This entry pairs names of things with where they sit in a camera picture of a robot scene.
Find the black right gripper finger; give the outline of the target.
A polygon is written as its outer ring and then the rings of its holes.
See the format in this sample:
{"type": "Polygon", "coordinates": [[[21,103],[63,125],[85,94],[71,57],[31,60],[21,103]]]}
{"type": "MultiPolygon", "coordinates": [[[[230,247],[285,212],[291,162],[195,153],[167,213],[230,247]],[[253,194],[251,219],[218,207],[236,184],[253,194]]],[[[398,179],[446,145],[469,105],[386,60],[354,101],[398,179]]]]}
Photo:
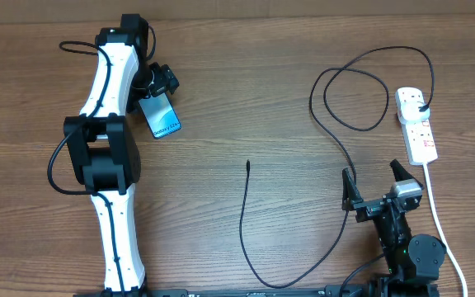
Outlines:
{"type": "Polygon", "coordinates": [[[393,171],[396,182],[403,182],[411,179],[415,180],[415,177],[409,173],[397,159],[392,160],[389,165],[393,171]]]}
{"type": "Polygon", "coordinates": [[[343,196],[341,207],[343,209],[354,209],[355,204],[362,203],[364,200],[348,168],[342,170],[342,182],[343,196]]]}

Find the Samsung Galaxy smartphone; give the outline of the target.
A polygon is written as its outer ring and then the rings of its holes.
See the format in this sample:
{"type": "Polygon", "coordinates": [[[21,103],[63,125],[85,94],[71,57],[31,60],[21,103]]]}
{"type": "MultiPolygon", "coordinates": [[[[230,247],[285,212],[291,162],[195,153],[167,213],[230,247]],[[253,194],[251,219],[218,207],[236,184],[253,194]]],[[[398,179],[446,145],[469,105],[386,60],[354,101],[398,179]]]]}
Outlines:
{"type": "Polygon", "coordinates": [[[155,139],[161,139],[181,129],[181,122],[166,93],[140,99],[139,109],[155,139]]]}

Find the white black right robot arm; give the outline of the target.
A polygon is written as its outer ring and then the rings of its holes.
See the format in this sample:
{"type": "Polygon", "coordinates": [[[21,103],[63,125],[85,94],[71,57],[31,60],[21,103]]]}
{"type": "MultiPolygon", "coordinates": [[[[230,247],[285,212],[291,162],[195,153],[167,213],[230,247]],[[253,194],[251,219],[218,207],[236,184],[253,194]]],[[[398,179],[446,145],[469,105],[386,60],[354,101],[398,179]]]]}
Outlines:
{"type": "Polygon", "coordinates": [[[406,213],[420,206],[424,186],[398,160],[390,162],[395,182],[389,193],[376,200],[364,200],[349,170],[342,171],[342,209],[355,212],[362,223],[371,221],[379,236],[383,253],[353,271],[342,283],[339,296],[437,296],[439,279],[447,247],[428,234],[413,235],[406,213]],[[350,281],[359,271],[384,259],[387,274],[374,276],[365,285],[350,281]]]}

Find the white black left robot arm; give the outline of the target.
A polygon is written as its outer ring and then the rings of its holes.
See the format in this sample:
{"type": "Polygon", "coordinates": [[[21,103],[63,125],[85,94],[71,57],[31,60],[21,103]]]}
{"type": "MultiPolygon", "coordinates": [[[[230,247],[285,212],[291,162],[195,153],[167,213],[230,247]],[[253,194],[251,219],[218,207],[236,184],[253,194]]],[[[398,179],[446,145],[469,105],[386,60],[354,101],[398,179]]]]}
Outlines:
{"type": "Polygon", "coordinates": [[[98,294],[149,296],[134,221],[141,158],[127,116],[140,111],[155,139],[180,130],[169,100],[180,83],[168,65],[152,60],[155,32],[139,14],[101,29],[90,46],[97,57],[92,89],[79,114],[65,118],[60,146],[100,225],[106,272],[98,294]]]}

